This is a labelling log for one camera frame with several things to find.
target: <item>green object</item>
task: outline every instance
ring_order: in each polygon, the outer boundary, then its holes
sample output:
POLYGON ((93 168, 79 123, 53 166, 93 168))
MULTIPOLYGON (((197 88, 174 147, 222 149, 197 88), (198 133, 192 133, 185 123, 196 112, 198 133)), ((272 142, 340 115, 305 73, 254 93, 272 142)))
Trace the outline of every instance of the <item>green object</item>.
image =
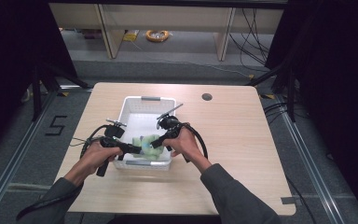
POLYGON ((141 137, 133 137, 132 138, 132 144, 136 147, 141 147, 143 151, 143 155, 136 154, 133 155, 135 158, 144 158, 149 161, 156 161, 159 158, 159 155, 161 155, 162 151, 164 150, 164 147, 157 147, 153 148, 151 146, 151 143, 155 140, 159 139, 158 134, 151 134, 148 136, 141 136, 141 137))

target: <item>white container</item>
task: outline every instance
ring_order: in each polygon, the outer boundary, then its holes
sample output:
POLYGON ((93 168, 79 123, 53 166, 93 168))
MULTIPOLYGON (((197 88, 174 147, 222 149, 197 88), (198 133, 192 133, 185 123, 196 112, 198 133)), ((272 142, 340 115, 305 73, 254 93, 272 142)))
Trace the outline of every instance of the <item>white container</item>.
MULTIPOLYGON (((176 107, 176 101, 173 98, 147 96, 126 97, 118 118, 118 121, 127 124, 127 127, 122 127, 125 132, 123 136, 121 136, 120 141, 132 144, 133 137, 165 134, 166 130, 161 128, 159 130, 157 129, 157 118, 174 107, 176 107)), ((169 170, 171 160, 171 152, 165 147, 156 161, 134 158, 130 153, 127 153, 123 161, 115 159, 113 164, 117 169, 169 170)))

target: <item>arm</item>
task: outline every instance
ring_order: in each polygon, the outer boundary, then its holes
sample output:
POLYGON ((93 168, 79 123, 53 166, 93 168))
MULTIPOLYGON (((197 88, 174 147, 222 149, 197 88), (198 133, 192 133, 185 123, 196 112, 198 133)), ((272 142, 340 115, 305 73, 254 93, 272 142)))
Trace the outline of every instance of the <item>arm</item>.
POLYGON ((194 135, 183 128, 175 139, 166 139, 164 146, 175 149, 192 161, 201 172, 201 181, 210 191, 222 223, 281 223, 278 215, 243 184, 235 180, 219 164, 212 165, 200 153, 194 135))
POLYGON ((29 213, 20 218, 18 223, 62 223, 66 212, 80 193, 87 176, 94 174, 107 158, 112 161, 116 155, 121 154, 122 151, 118 147, 102 147, 98 141, 93 142, 80 161, 64 177, 57 180, 44 197, 34 205, 40 206, 44 202, 62 197, 65 199, 35 210, 32 209, 35 206, 27 207, 25 210, 29 213))

